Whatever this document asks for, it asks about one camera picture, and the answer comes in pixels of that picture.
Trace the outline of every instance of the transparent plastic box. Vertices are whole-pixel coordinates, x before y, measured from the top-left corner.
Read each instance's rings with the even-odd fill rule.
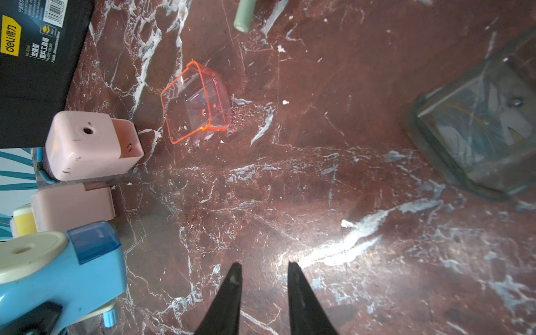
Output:
[[[160,98],[173,144],[198,132],[226,131],[230,123],[229,95],[223,81],[195,61],[188,63]]]
[[[449,182],[509,199],[536,179],[536,29],[417,99],[408,133]]]
[[[75,248],[80,265],[99,258],[121,246],[114,229],[106,221],[97,221],[67,230],[67,234]]]

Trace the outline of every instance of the blue knob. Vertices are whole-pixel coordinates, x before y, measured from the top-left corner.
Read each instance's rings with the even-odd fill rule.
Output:
[[[115,306],[107,312],[102,313],[102,319],[104,320],[104,327],[110,328],[117,322],[117,314],[115,312]]]

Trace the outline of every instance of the pink pencil sharpener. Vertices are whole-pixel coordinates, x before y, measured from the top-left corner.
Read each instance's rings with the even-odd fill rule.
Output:
[[[132,122],[74,110],[54,116],[45,149],[49,170],[61,181],[123,174],[144,155]]]

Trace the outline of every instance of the blue plastic cap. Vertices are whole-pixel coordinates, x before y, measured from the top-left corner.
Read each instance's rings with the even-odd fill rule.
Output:
[[[113,327],[117,322],[117,314],[115,313],[115,307],[107,312],[102,313],[102,320],[104,321],[104,327]]]
[[[99,258],[121,246],[119,238],[106,221],[98,221],[67,230],[67,234],[75,248],[78,264],[80,265]]]

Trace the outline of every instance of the black toolbox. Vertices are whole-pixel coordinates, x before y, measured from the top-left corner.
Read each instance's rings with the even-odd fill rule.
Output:
[[[0,0],[0,148],[44,146],[92,12],[92,0]]]

